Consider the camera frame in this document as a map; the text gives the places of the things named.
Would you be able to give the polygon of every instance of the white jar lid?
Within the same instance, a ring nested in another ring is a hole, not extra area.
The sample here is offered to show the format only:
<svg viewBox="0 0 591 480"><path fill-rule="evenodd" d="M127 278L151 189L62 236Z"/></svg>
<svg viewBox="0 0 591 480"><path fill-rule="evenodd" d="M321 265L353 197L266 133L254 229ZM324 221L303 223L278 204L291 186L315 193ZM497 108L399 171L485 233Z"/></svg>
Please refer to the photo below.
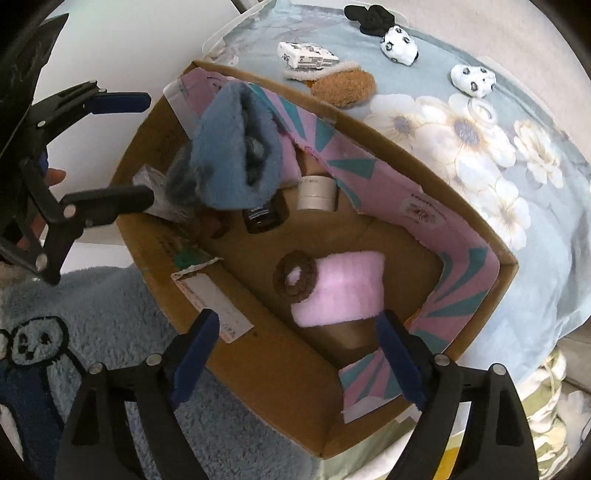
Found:
<svg viewBox="0 0 591 480"><path fill-rule="evenodd" d="M495 107L481 98L471 98L468 110L471 117L483 127L494 127L499 122Z"/></svg>
<svg viewBox="0 0 591 480"><path fill-rule="evenodd" d="M331 177L310 175L302 177L298 185L298 210L324 210L334 212L336 182Z"/></svg>

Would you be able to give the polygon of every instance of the floral bedspread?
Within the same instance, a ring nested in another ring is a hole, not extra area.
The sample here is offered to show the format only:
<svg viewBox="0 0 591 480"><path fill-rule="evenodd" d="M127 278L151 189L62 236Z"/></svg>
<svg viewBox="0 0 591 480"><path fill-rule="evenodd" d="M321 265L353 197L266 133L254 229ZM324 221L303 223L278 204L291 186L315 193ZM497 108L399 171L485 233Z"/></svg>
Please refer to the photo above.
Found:
<svg viewBox="0 0 591 480"><path fill-rule="evenodd" d="M420 52L411 67L391 62L379 39L361 34L341 11L277 0L228 34L216 61L307 91L284 79L276 49L280 41L311 42L373 74L377 95L348 113L428 165L517 256L514 282L460 363L501 362L521 382L591 314L591 167L551 116L500 74L485 99L492 110L469 106L449 72L481 64L408 32Z"/></svg>

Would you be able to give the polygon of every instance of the dark glass bottle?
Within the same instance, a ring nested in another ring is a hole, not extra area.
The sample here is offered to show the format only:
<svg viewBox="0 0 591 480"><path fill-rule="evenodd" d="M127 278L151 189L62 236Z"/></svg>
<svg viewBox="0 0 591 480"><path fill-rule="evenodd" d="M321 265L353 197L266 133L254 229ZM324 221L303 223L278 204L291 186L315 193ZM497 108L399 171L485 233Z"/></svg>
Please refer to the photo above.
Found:
<svg viewBox="0 0 591 480"><path fill-rule="evenodd" d="M266 204L243 210L242 215L248 233L263 233L285 222L289 216L289 211L283 194L279 190Z"/></svg>

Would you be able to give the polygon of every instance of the person's hand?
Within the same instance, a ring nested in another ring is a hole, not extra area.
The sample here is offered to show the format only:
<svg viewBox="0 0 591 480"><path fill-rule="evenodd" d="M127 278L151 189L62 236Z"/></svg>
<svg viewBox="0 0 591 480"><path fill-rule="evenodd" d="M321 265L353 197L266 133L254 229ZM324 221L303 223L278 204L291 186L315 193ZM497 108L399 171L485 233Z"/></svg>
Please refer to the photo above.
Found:
<svg viewBox="0 0 591 480"><path fill-rule="evenodd" d="M47 175L45 176L45 182L48 186L53 187L64 181L66 178L66 172L63 170L58 170L56 168L50 168L47 170ZM45 220L41 215L37 215L33 222L31 223L31 230L33 230L33 234L39 238L43 233L43 229L45 228ZM26 250L29 247L29 240L26 238L22 238L21 241L18 243L18 247Z"/></svg>

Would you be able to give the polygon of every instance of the blue fuzzy rug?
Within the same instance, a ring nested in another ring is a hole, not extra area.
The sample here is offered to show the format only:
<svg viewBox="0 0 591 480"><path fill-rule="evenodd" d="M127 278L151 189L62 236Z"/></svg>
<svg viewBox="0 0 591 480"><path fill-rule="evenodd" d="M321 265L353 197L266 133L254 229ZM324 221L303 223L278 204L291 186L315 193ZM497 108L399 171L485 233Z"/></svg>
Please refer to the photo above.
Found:
<svg viewBox="0 0 591 480"><path fill-rule="evenodd" d="M53 480L80 372L97 361L136 365L176 333L135 267L92 268L64 275L57 287L27 281L1 293L0 404L14 418L26 463ZM148 479L159 479L134 407L128 417L140 461ZM211 480L307 480L318 468L207 370L176 415Z"/></svg>

